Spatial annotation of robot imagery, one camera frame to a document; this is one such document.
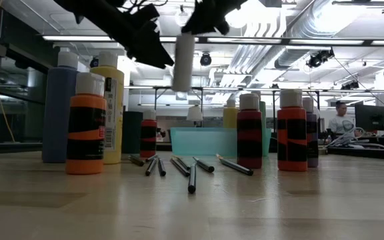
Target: table surface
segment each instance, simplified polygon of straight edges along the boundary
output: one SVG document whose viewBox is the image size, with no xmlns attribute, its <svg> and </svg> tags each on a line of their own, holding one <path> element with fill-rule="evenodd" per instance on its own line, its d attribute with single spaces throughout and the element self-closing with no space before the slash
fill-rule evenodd
<svg viewBox="0 0 384 240">
<path fill-rule="evenodd" d="M 321 156 L 318 169 L 248 177 L 202 157 L 197 192 L 160 153 L 167 176 L 130 163 L 66 175 L 41 153 L 0 155 L 1 239 L 384 239 L 384 160 Z"/>
</svg>

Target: bottle label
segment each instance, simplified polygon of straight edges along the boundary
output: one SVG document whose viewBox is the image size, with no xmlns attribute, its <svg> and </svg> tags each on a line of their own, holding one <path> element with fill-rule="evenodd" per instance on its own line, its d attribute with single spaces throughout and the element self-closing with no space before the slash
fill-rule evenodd
<svg viewBox="0 0 384 240">
<path fill-rule="evenodd" d="M 114 151 L 116 148 L 116 132 L 117 122 L 122 117 L 123 108 L 119 107 L 118 96 L 122 93 L 118 92 L 118 81 L 111 77 L 105 80 L 105 99 L 107 102 L 106 123 L 105 123 L 105 151 Z"/>
<path fill-rule="evenodd" d="M 71 160 L 103 159 L 105 110 L 71 107 L 67 158 Z"/>
</svg>

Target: ceiling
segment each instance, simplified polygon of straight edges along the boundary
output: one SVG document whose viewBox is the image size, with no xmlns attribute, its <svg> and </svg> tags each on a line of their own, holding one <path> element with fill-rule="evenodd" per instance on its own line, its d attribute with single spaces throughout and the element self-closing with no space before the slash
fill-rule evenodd
<svg viewBox="0 0 384 240">
<path fill-rule="evenodd" d="M 176 36 L 180 34 L 180 26 L 176 23 L 176 14 L 179 12 L 180 4 L 192 6 L 194 0 L 169 0 L 169 4 L 158 7 L 161 16 L 159 18 L 159 27 L 161 35 L 163 36 Z M 292 9 L 284 9 L 285 25 L 289 25 L 302 10 L 308 6 L 311 0 L 294 0 L 296 6 Z M 54 1 L 42 0 L 10 0 L 3 2 L 3 8 L 36 29 L 38 32 L 46 35 L 104 35 L 98 27 L 88 20 L 84 20 L 80 25 L 77 25 L 73 15 L 66 12 Z M 383 7 L 365 7 L 360 10 L 360 14 L 352 21 L 348 22 L 340 31 L 331 37 L 343 38 L 384 38 L 384 14 L 382 14 Z M 344 18 L 343 12 L 335 12 L 329 9 L 329 21 L 326 24 L 340 21 Z M 231 28 L 228 36 L 244 36 L 247 32 L 247 26 L 242 28 Z M 117 43 L 62 43 L 61 47 L 68 47 L 72 51 L 79 53 L 83 61 L 89 61 L 93 55 L 103 49 L 112 50 L 123 54 L 123 48 Z M 167 52 L 174 56 L 175 45 L 164 44 Z M 233 57 L 238 51 L 238 45 L 218 45 L 218 44 L 197 44 L 195 48 L 195 59 L 193 65 L 193 75 L 209 77 L 212 68 L 224 67 L 226 68 L 231 62 Z M 265 61 L 269 53 L 273 49 L 267 49 L 267 54 L 262 55 L 260 62 Z M 366 84 L 374 82 L 375 73 L 384 68 L 384 48 L 380 47 L 334 47 L 333 48 L 336 58 L 342 65 L 350 72 L 357 73 L 359 79 Z M 199 60 L 202 52 L 210 52 L 213 58 L 212 66 L 202 67 Z M 288 71 L 280 71 L 279 69 L 273 70 L 268 67 L 256 67 L 251 73 L 252 82 L 258 87 L 268 87 L 272 83 L 278 83 L 284 88 L 307 88 L 310 86 L 320 86 L 330 88 L 334 86 L 334 82 L 339 82 L 344 79 L 348 80 L 349 73 L 336 62 L 336 60 L 329 60 L 320 68 L 306 69 L 305 60 L 297 60 Z M 161 82 L 165 76 L 170 76 L 170 70 L 157 69 L 154 67 L 146 66 L 140 63 L 132 63 L 131 65 L 131 80 L 135 85 L 146 84 L 155 85 Z"/>
</svg>

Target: security camera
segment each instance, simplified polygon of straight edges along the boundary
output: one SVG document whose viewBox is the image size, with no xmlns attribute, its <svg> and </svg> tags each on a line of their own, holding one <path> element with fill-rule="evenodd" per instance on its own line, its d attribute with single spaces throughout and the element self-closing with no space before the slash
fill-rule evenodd
<svg viewBox="0 0 384 240">
<path fill-rule="evenodd" d="M 203 56 L 201 57 L 201 66 L 206 67 L 210 66 L 211 64 L 211 57 L 210 53 L 203 53 Z"/>
</svg>

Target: teal container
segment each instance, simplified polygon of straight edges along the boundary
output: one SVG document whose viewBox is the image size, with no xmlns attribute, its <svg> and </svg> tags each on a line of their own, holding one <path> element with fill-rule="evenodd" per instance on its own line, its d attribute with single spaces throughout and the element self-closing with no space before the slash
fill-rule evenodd
<svg viewBox="0 0 384 240">
<path fill-rule="evenodd" d="M 180 156 L 237 156 L 237 130 L 215 127 L 172 127 L 171 146 Z"/>
<path fill-rule="evenodd" d="M 269 146 L 271 144 L 272 129 L 265 129 L 263 134 L 263 156 L 269 156 Z"/>
</svg>

